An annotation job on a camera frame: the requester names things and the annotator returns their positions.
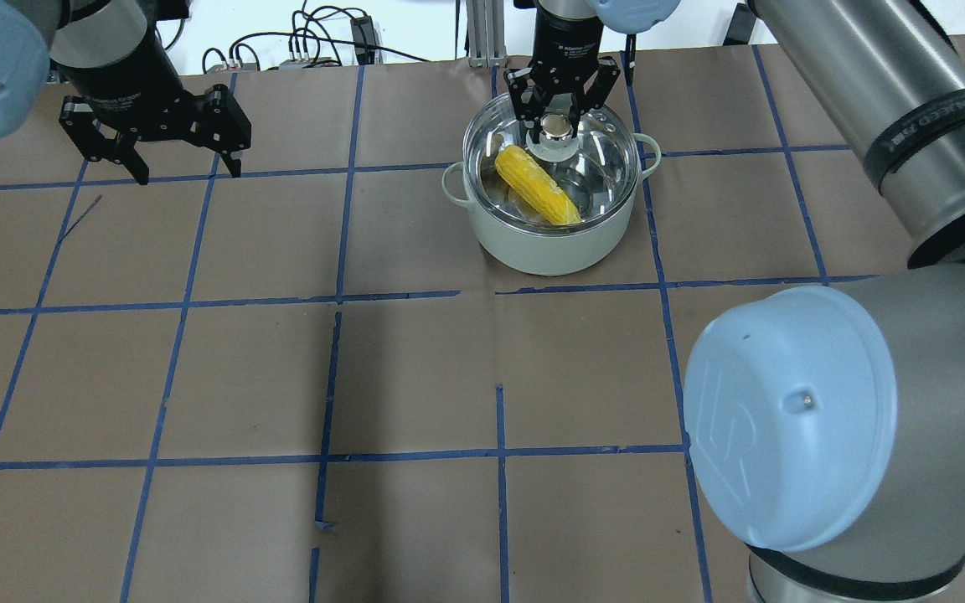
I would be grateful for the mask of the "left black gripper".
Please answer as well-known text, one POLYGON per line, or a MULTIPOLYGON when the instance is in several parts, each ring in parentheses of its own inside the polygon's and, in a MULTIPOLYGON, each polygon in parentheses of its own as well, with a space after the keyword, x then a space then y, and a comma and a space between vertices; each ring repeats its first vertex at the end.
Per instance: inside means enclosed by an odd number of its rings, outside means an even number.
POLYGON ((252 123, 223 81, 194 93, 156 50, 99 68, 59 64, 59 70, 76 90, 62 100, 59 125, 88 161, 120 165, 147 186, 150 171, 137 142, 179 140, 219 154, 230 176, 241 176, 252 123))

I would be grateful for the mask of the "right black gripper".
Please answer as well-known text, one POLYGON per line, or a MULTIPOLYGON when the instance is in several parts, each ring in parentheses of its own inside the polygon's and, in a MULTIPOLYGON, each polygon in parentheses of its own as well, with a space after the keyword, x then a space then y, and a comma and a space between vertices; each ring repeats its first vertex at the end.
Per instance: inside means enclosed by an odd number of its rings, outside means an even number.
POLYGON ((604 106, 621 68, 612 57, 600 57, 602 32, 601 20, 536 20, 529 65, 504 72, 513 113, 529 141, 539 142, 541 117, 556 96, 571 95, 573 137, 580 118, 604 106))

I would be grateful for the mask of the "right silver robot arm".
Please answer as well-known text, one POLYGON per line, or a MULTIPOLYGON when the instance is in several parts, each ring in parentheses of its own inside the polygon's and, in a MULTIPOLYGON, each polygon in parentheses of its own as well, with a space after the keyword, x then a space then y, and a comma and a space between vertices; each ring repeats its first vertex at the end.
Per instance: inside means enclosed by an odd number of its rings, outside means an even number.
POLYGON ((617 88, 665 152, 617 250, 556 278, 487 260, 503 602, 745 600, 746 547, 685 451, 694 337, 741 302, 906 259, 909 236, 765 26, 721 47, 734 7, 682 3, 617 88))

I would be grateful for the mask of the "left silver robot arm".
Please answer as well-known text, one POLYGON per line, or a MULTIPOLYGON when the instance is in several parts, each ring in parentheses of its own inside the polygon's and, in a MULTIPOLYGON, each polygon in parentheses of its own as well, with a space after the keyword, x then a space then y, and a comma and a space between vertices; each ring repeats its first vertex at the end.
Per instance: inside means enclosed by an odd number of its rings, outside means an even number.
POLYGON ((122 165, 139 184, 139 142, 183 141, 241 175, 252 125, 226 85, 185 89, 157 34, 188 1, 0 1, 0 138, 19 129, 56 68, 75 88, 59 125, 85 159, 122 165))

